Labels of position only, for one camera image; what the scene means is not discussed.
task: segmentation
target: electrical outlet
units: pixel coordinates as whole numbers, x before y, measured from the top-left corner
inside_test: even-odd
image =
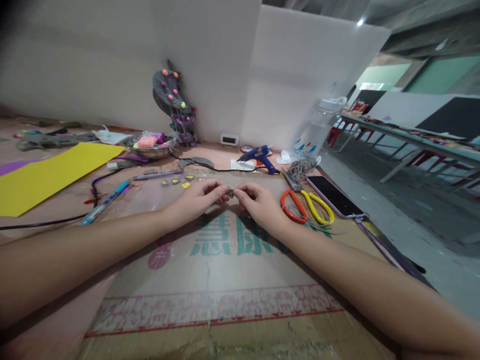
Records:
[[[220,144],[237,146],[239,144],[239,136],[230,132],[222,132],[220,134]]]

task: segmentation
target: ceiling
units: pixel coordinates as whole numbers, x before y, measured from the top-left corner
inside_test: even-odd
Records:
[[[382,52],[409,59],[480,55],[480,0],[262,0],[391,29]]]

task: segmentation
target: scissors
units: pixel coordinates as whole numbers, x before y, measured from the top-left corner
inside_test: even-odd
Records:
[[[315,218],[315,220],[317,222],[319,222],[322,225],[329,225],[329,224],[334,222],[335,216],[334,216],[334,213],[333,213],[332,209],[322,199],[320,199],[318,196],[316,196],[312,192],[307,193],[304,190],[304,188],[300,184],[298,184],[296,181],[294,181],[285,170],[282,169],[282,173],[283,173],[283,176],[285,177],[286,181],[290,185],[291,189],[285,190],[285,192],[281,196],[280,205],[281,205],[281,208],[283,209],[283,212],[291,220],[293,220],[294,222],[299,223],[299,224],[305,224],[307,222],[308,217],[309,217],[307,215],[307,212],[303,208],[302,204],[300,203],[300,201],[295,196],[295,193],[300,193],[305,198],[305,200],[308,204],[308,207],[310,208],[310,211],[313,214],[313,217]],[[287,198],[288,194],[290,194],[290,197],[292,198],[293,202],[295,203],[296,207],[300,211],[300,214],[303,218],[295,216],[288,209],[288,207],[285,206],[285,199]],[[328,214],[328,217],[330,218],[330,221],[324,220],[319,216],[319,213],[317,212],[317,209],[315,209],[315,206],[312,202],[312,199],[315,200],[317,203],[319,203],[326,210],[326,213]]]

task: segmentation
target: red scissor handle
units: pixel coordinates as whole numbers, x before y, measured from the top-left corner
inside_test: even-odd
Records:
[[[290,197],[292,198],[293,202],[295,203],[296,207],[298,208],[298,210],[300,211],[300,214],[305,217],[305,218],[300,218],[300,217],[296,217],[294,214],[292,214],[290,212],[290,210],[285,206],[285,199],[287,198],[287,195],[290,194]],[[283,193],[283,195],[281,196],[281,199],[280,199],[280,205],[283,209],[283,212],[291,219],[293,220],[294,222],[296,223],[299,223],[299,224],[305,224],[307,222],[307,213],[305,212],[305,209],[303,208],[302,204],[300,203],[300,201],[297,199],[297,197],[295,196],[295,192],[293,190],[290,190],[290,189],[287,189],[285,190],[285,192]]]

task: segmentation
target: yellow foam sheet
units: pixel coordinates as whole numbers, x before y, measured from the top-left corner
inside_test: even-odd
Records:
[[[19,217],[124,150],[122,146],[81,142],[57,156],[0,176],[0,216]]]

